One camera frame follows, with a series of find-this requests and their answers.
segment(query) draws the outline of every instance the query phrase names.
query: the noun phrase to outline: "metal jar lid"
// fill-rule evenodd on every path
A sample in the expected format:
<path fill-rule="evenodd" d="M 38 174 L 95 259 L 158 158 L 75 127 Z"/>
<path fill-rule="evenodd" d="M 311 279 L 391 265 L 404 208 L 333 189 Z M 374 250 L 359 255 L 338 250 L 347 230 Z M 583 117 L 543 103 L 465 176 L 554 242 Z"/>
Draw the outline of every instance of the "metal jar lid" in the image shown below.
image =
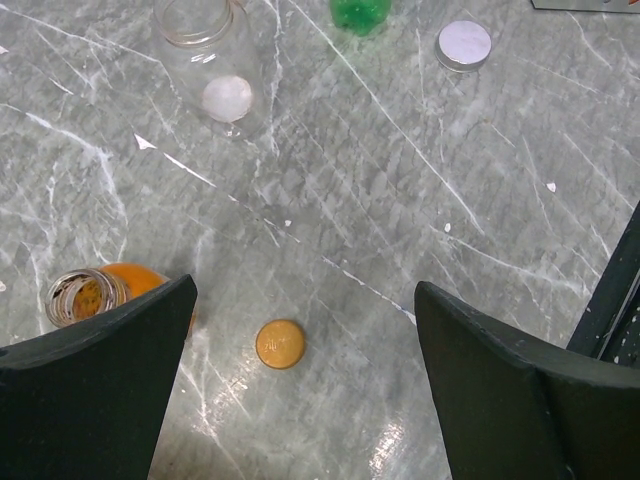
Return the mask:
<path fill-rule="evenodd" d="M 467 20 L 450 23 L 436 40 L 436 57 L 449 70 L 478 70 L 491 53 L 491 37 L 480 25 Z"/>

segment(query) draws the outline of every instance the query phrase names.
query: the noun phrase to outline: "green bottle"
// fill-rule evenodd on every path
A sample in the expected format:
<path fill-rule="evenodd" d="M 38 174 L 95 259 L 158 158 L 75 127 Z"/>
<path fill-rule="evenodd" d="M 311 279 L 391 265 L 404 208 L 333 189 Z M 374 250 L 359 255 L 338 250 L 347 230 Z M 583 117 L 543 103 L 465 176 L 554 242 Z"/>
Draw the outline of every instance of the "green bottle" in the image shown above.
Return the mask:
<path fill-rule="evenodd" d="M 391 0 L 329 0 L 333 23 L 364 37 L 389 15 Z"/>

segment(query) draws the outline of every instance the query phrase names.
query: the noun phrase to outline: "black metal frame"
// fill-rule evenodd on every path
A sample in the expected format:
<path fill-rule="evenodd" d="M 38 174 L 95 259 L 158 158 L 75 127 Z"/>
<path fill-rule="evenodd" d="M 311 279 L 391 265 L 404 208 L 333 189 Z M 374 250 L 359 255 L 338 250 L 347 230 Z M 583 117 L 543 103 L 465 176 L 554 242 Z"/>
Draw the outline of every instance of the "black metal frame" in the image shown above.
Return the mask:
<path fill-rule="evenodd" d="M 602 274 L 567 350 L 640 368 L 640 204 Z"/>

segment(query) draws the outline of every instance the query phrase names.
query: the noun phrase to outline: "white paint speck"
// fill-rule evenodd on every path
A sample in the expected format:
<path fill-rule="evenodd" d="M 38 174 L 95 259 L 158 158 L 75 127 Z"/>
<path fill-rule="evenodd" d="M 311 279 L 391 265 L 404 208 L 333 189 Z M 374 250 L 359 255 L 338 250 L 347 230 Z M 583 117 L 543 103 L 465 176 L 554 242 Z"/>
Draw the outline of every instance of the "white paint speck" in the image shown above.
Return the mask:
<path fill-rule="evenodd" d="M 136 138 L 136 141 L 138 142 L 138 147 L 140 148 L 140 150 L 146 150 L 147 148 L 153 148 L 153 149 L 156 148 L 156 146 L 153 143 L 148 142 L 137 133 L 134 133 L 133 136 Z"/>

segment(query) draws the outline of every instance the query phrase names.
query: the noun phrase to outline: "gray marble table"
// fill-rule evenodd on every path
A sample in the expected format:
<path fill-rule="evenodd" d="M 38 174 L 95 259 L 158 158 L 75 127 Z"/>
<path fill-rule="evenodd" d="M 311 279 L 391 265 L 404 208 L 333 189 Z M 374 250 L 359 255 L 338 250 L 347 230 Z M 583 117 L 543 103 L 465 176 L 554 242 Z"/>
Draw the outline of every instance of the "gray marble table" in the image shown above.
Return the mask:
<path fill-rule="evenodd" d="M 0 0 L 0 344 L 52 330 L 66 270 L 189 272 L 151 478 L 448 478 L 415 284 L 567 342 L 640 199 L 640 16 L 395 2 L 361 39 L 326 1 L 248 0 L 271 108 L 229 143 L 172 90 L 151 3 Z M 456 19 L 492 34 L 478 73 L 433 55 Z M 308 335 L 284 372 L 253 348 L 278 317 Z"/>

